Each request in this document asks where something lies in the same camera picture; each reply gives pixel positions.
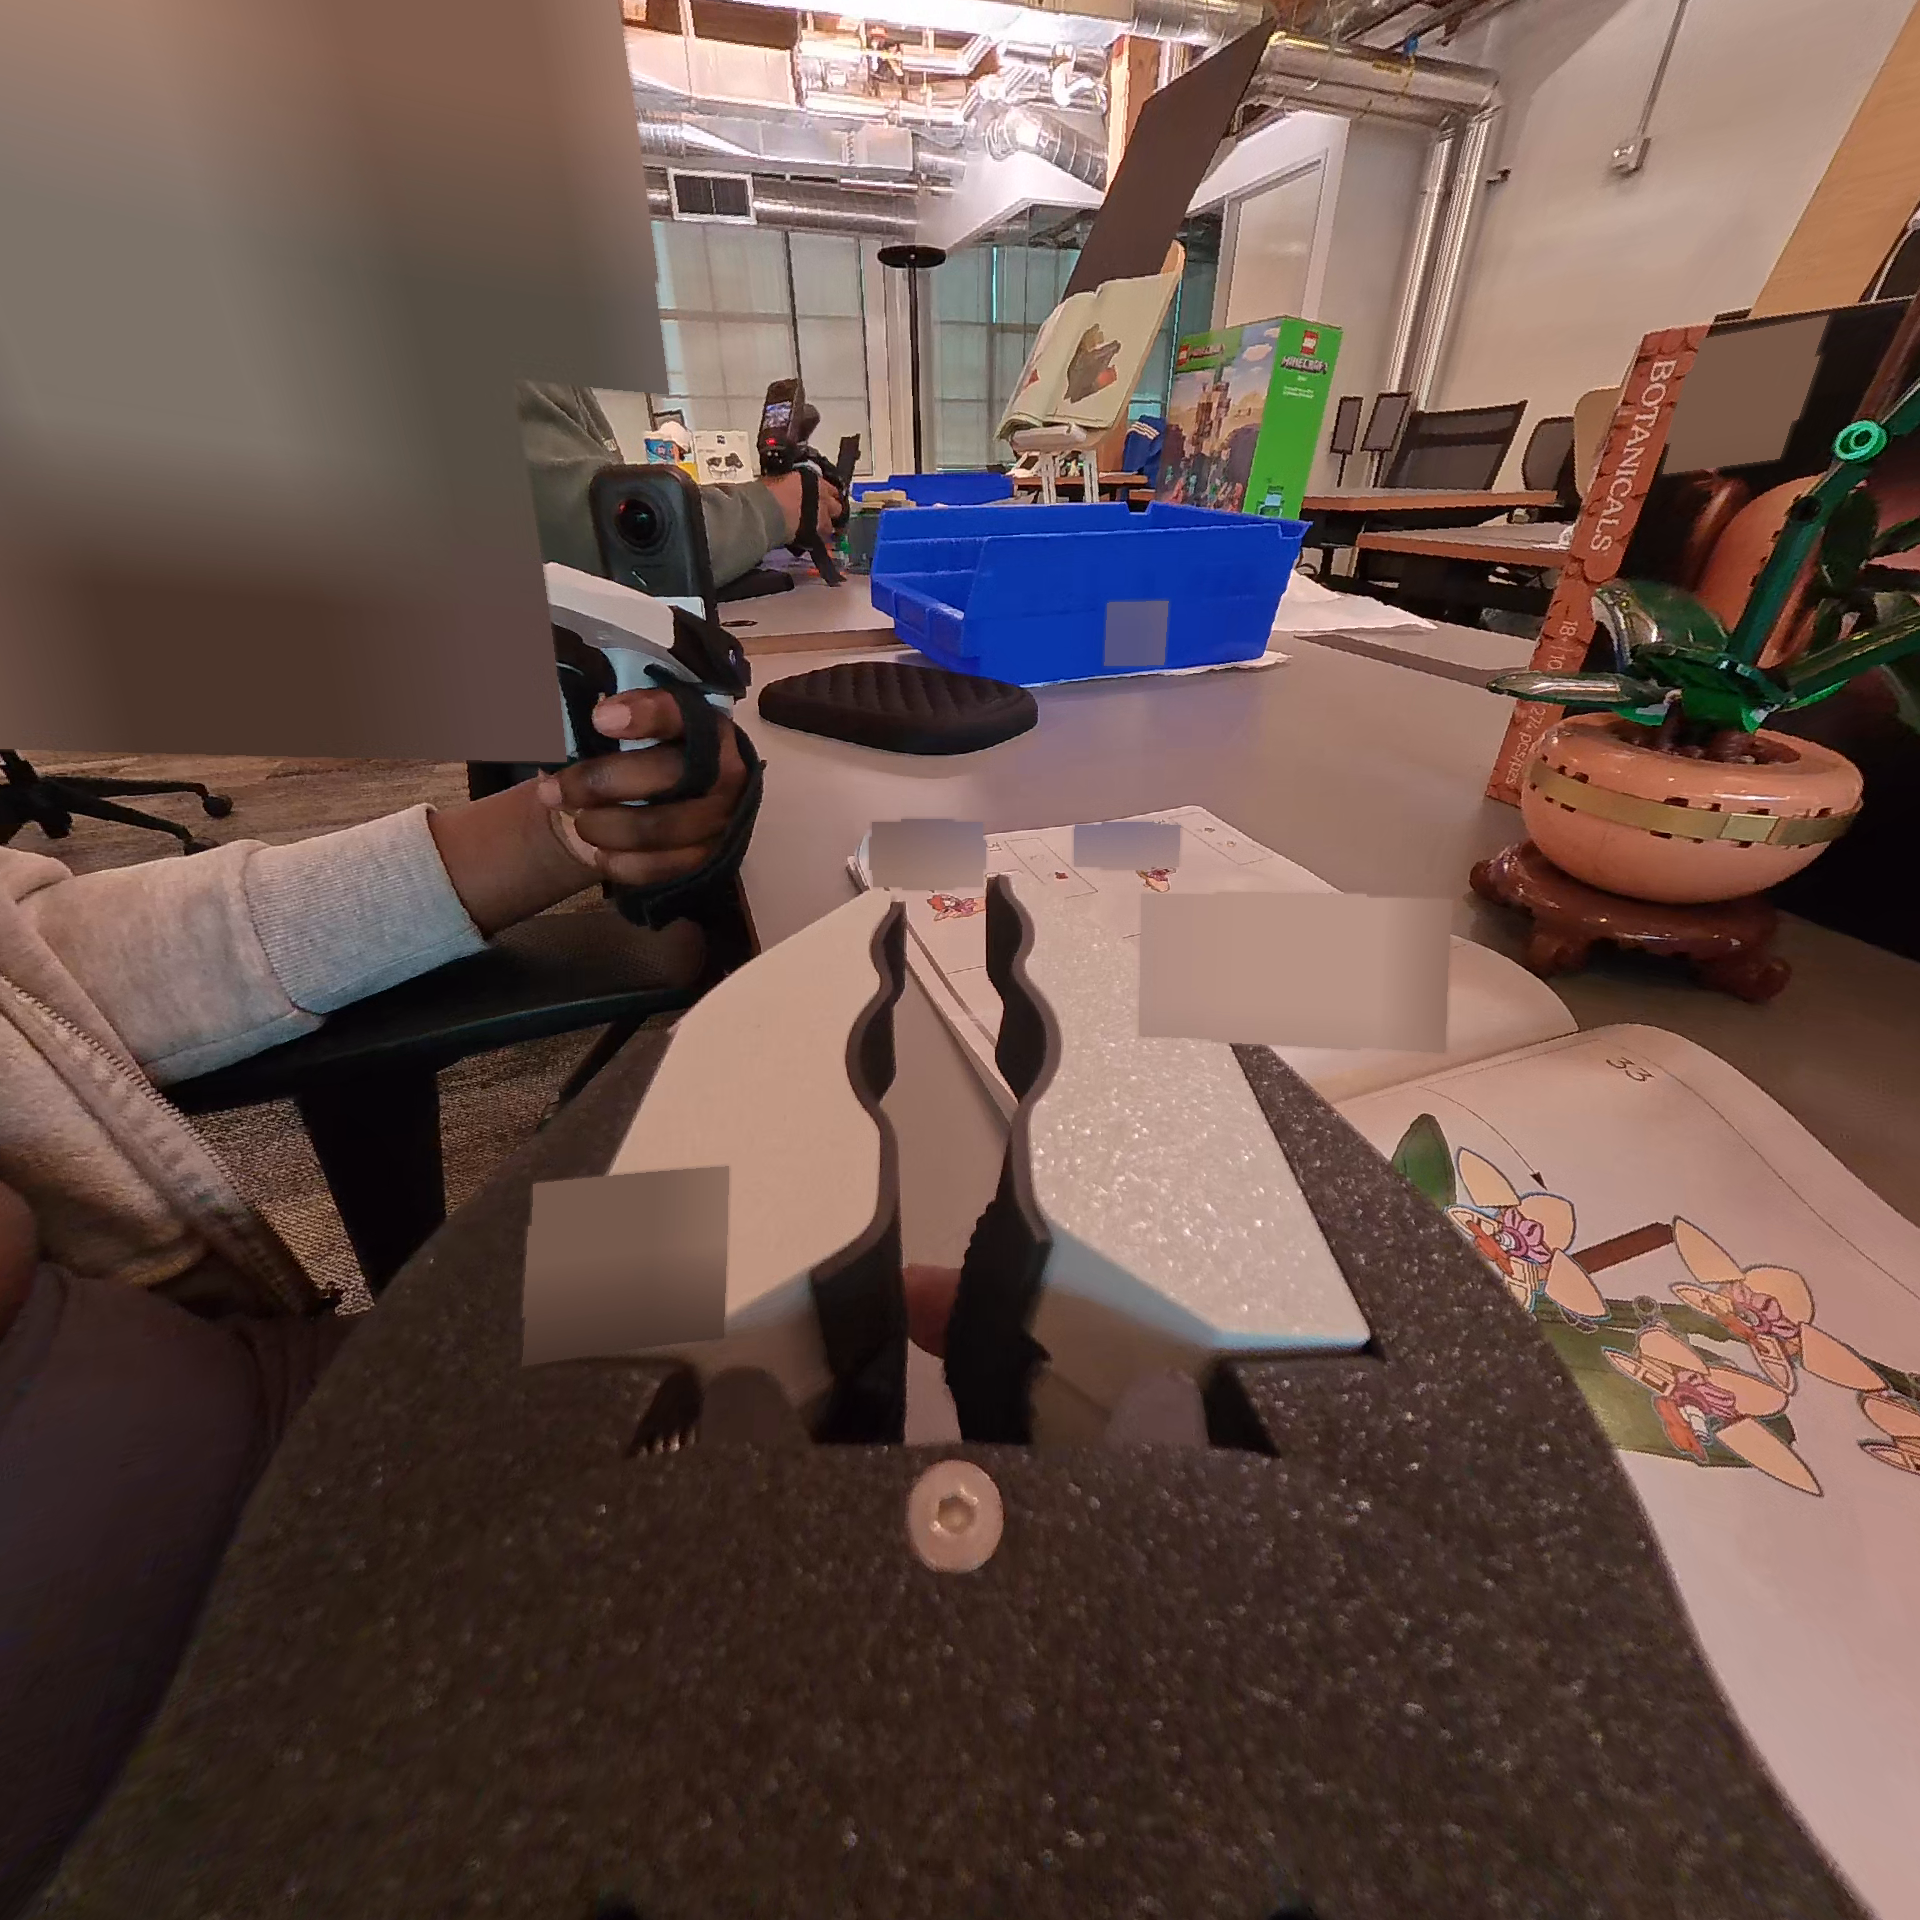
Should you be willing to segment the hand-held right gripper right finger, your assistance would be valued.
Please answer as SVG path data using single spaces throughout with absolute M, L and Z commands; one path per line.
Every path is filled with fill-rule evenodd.
M 1031 876 L 983 896 L 1015 1099 L 944 1332 L 964 1441 L 1208 1438 L 1225 1365 L 1372 1332 L 1235 1050 L 1140 1036 L 1133 949 Z

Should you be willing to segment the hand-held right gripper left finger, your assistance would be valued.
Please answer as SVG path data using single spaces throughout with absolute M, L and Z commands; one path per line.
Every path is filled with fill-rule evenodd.
M 850 900 L 772 946 L 683 1021 L 614 1156 L 616 1177 L 728 1174 L 711 1338 L 618 1351 L 750 1368 L 812 1436 L 895 1445 L 906 1402 L 895 1076 L 906 917 Z

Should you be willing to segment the person's left forearm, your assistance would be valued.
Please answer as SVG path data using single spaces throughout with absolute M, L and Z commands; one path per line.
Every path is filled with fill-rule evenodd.
M 311 1035 L 324 1016 L 477 955 L 484 935 L 414 806 L 162 871 L 162 952 L 111 1022 L 169 1086 Z

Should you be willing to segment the grey desk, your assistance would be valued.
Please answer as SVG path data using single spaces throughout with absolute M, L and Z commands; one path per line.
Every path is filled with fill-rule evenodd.
M 1517 816 L 1481 784 L 1508 704 L 1394 647 L 1284 639 L 1288 663 L 1045 686 L 1037 724 L 965 757 L 900 757 L 763 722 L 766 796 L 741 868 L 763 946 L 854 895 L 874 820 L 994 832 L 1195 805 L 1348 895 L 1452 900 L 1453 929 L 1517 952 L 1470 868 Z M 1916 1366 L 1916 965 L 1788 919 L 1792 976 L 1758 1006 L 1661 966 L 1563 985 L 1531 1072 L 1464 1068 L 1438 1118 L 1527 1193 L 1571 1202 L 1577 1247 L 1679 1220 L 1743 1271 L 1797 1272 L 1817 1332 Z M 1685 1621 L 1763 1765 L 1873 1916 L 1917 1912 L 1917 1494 L 1859 1390 L 1802 1376 L 1792 1447 L 1820 1493 L 1756 1469 L 1625 1451 Z

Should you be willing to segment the person's left hand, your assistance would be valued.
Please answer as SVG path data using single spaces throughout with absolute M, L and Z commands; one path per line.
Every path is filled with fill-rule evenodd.
M 690 719 L 714 722 L 704 792 L 691 790 Z M 590 724 L 612 753 L 534 784 L 532 860 L 545 904 L 590 880 L 644 891 L 691 876 L 717 852 L 750 780 L 738 730 L 695 691 L 688 701 L 663 686 L 614 692 L 594 704 Z

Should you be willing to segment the black floor lamp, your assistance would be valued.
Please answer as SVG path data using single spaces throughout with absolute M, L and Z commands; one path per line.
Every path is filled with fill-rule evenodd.
M 924 472 L 924 349 L 921 349 L 921 279 L 948 261 L 948 251 L 925 243 L 889 243 L 877 249 L 884 270 L 904 277 L 907 306 L 907 385 L 910 385 L 910 446 L 913 472 Z

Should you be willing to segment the black wrist rest pad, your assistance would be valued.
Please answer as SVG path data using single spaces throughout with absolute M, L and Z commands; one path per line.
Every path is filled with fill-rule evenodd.
M 1031 733 L 1036 696 L 938 666 L 858 658 L 766 684 L 757 714 L 807 737 L 900 757 L 965 757 Z

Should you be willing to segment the large blue plastic bin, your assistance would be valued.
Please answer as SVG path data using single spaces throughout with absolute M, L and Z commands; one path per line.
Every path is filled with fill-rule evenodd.
M 895 507 L 871 605 L 936 666 L 1026 689 L 1259 661 L 1308 527 L 1150 502 Z

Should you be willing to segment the open book on easel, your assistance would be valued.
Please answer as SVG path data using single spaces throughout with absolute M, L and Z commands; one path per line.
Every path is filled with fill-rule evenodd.
M 1167 249 L 1166 270 L 1111 279 L 1056 304 L 1039 326 L 996 437 L 1036 458 L 1037 502 L 1057 502 L 1060 466 L 1082 458 L 1082 498 L 1098 500 L 1098 450 L 1124 426 L 1148 352 L 1179 291 L 1185 252 Z

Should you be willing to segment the open orchid instruction book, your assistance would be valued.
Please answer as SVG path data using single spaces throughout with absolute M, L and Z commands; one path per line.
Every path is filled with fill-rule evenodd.
M 1308 1150 L 1380 1360 L 1251 1390 L 1380 1493 L 1496 1915 L 1916 1916 L 1916 1227 L 1681 1036 L 1375 1068 Z

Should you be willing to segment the white paper sheet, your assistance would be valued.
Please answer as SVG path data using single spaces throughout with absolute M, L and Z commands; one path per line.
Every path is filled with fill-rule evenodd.
M 1169 668 L 1169 679 L 1188 679 L 1217 670 L 1258 670 L 1284 665 L 1289 656 L 1279 651 L 1279 640 L 1318 640 L 1337 635 L 1359 632 L 1432 632 L 1433 622 L 1399 606 L 1381 603 L 1361 592 L 1346 592 L 1323 587 L 1308 573 L 1294 573 L 1278 603 L 1267 635 L 1267 649 L 1255 658 L 1211 663 L 1190 668 Z

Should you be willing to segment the dark brown board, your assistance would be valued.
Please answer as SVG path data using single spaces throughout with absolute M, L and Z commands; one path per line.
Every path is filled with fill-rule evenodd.
M 1164 274 L 1188 204 L 1228 137 L 1274 30 L 1274 18 L 1261 17 L 1143 104 L 1068 279 L 1068 296 L 1109 280 Z

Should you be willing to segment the brick orchid in pot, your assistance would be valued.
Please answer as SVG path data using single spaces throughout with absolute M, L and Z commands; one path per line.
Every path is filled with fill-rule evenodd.
M 1868 478 L 1916 435 L 1917 387 L 1835 435 L 1832 461 L 1786 507 L 1725 624 L 1690 590 L 1606 583 L 1592 592 L 1603 670 L 1524 670 L 1489 691 L 1563 708 L 1519 782 L 1524 841 L 1478 862 L 1479 900 L 1530 919 L 1526 966 L 1579 971 L 1609 944 L 1681 959 L 1747 1002 L 1789 978 L 1771 955 L 1767 895 L 1853 829 L 1856 764 L 1767 722 L 1898 668 L 1916 714 L 1916 592 L 1884 561 L 1916 521 L 1882 525 Z

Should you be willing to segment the green brick set box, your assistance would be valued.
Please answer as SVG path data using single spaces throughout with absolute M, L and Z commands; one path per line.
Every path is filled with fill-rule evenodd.
M 1337 326 L 1298 317 L 1178 339 L 1156 500 L 1298 521 L 1339 347 Z

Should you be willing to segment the black office chair base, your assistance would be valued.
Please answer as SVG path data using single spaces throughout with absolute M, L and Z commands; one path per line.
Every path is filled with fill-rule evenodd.
M 67 839 L 78 818 L 126 827 L 140 832 L 166 834 L 182 852 L 207 852 L 209 841 L 176 820 L 137 811 L 128 799 L 191 796 L 209 820 L 231 815 L 231 799 L 212 792 L 197 780 L 126 780 L 92 777 L 47 777 L 12 748 L 2 751 L 2 844 L 10 844 L 24 829 L 38 829 L 43 839 Z

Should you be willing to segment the person's beige hoodie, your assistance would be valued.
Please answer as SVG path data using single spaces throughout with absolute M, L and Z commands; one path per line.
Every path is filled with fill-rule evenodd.
M 80 879 L 4 851 L 4 1185 L 34 1215 L 47 1259 L 204 1318 L 327 1313 L 300 1261 L 225 1164 L 153 1086 L 56 949 L 36 908 L 76 910 Z

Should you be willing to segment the wooden table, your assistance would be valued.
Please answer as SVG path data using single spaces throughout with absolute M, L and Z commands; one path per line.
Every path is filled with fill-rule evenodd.
M 1571 518 L 1545 491 L 1325 493 L 1302 517 L 1302 558 L 1321 584 L 1459 627 L 1544 616 L 1571 546 Z

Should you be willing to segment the black mesh office chair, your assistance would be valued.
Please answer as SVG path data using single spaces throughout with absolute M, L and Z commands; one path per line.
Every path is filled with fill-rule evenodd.
M 1491 493 L 1524 416 L 1526 401 L 1416 410 L 1375 486 L 1388 493 Z

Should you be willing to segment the person's dark trousers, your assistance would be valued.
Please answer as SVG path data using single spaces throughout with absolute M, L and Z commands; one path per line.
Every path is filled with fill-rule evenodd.
M 241 1510 L 356 1321 L 205 1321 L 2 1227 L 2 1912 L 83 1828 L 178 1671 Z

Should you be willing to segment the brown botanical set box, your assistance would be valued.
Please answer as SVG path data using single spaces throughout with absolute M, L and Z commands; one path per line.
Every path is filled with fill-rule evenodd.
M 1758 761 L 1758 737 L 1859 679 L 1916 684 L 1916 382 L 1904 304 L 1648 335 L 1584 482 L 1491 800 L 1558 792 L 1550 733 Z

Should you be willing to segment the silver ventilation duct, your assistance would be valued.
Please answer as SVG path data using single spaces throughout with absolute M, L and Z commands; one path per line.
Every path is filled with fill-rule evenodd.
M 1243 103 L 1350 123 L 1458 132 L 1498 115 L 1501 91 L 1498 76 L 1483 66 L 1275 33 L 1261 50 Z

